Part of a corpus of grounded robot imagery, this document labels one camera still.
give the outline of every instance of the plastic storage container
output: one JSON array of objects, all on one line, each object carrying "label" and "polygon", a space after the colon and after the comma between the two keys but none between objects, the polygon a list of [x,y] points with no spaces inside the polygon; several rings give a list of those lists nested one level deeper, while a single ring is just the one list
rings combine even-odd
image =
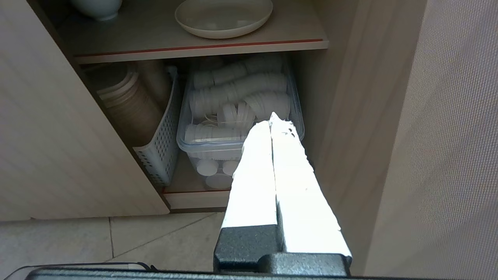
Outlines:
[{"label": "plastic storage container", "polygon": [[167,71],[171,76],[173,85],[166,111],[152,140],[144,146],[133,147],[155,187],[166,187],[171,183],[178,158],[175,136],[180,115],[181,93],[176,67],[168,66]]},{"label": "plastic storage container", "polygon": [[[302,140],[304,123],[295,79],[288,59],[283,55],[282,62],[281,73],[287,84],[285,94],[290,106],[288,120],[294,123],[299,139]],[[247,125],[247,122],[250,122],[249,118],[242,126],[237,126],[237,123],[240,124],[237,116],[241,107],[238,102],[235,102],[237,105],[235,107],[223,106],[227,108],[218,109],[217,116],[193,117],[190,103],[192,95],[197,93],[193,76],[194,73],[191,73],[187,81],[176,141],[180,149],[187,152],[194,169],[206,183],[206,189],[227,189],[231,187],[233,172],[241,159],[242,145],[247,132],[253,124],[264,119],[256,118],[253,123]],[[221,116],[231,116],[232,121],[224,122]],[[234,132],[227,132],[226,127],[230,127]]]}]

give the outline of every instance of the perforated basket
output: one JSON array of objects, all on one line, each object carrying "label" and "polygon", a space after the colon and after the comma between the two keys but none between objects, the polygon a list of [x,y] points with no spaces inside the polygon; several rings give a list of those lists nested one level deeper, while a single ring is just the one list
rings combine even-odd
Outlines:
[{"label": "perforated basket", "polygon": [[168,66],[167,70],[173,83],[166,111],[152,140],[145,146],[133,147],[155,187],[166,187],[171,183],[178,157],[176,131],[181,106],[180,89],[176,67]]}]

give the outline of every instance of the white bowl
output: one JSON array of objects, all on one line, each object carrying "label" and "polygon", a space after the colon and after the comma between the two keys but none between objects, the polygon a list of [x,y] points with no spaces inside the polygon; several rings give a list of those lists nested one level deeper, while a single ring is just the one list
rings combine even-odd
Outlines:
[{"label": "white bowl", "polygon": [[96,20],[108,20],[118,15],[122,0],[71,0],[80,13]]},{"label": "white bowl", "polygon": [[272,11],[271,0],[186,0],[176,9],[175,19],[196,36],[226,39],[260,28]]}]

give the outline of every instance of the floor tile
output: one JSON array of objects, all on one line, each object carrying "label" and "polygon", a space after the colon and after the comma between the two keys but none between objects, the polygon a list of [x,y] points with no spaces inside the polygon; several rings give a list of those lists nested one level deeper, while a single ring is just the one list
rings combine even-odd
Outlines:
[{"label": "floor tile", "polygon": [[125,253],[212,213],[111,218],[114,256]]},{"label": "floor tile", "polygon": [[212,271],[213,251],[224,213],[211,216],[172,232],[111,262],[143,262],[160,270]]},{"label": "floor tile", "polygon": [[22,266],[112,258],[108,218],[0,223],[0,279]]}]

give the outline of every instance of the white plate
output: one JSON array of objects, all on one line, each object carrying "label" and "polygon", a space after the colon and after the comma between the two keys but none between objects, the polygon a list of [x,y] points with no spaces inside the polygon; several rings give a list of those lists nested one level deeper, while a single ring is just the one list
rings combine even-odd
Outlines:
[{"label": "white plate", "polygon": [[175,19],[196,36],[225,39],[260,28],[272,11],[271,0],[186,0],[176,8]]}]

